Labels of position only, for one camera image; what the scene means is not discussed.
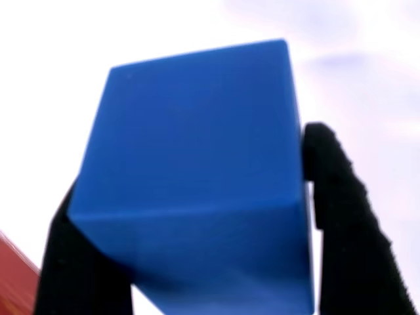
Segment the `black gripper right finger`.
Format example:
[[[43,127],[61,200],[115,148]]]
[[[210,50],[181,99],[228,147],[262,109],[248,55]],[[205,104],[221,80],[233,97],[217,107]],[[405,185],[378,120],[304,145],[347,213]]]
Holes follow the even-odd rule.
[[[320,314],[416,314],[391,242],[335,133],[307,124],[302,153],[324,233]]]

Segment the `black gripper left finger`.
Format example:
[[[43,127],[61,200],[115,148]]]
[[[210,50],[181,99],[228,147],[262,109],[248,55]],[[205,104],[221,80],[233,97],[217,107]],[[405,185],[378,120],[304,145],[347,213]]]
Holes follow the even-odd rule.
[[[132,314],[131,283],[126,273],[100,253],[67,216],[72,193],[68,190],[50,223],[33,312]]]

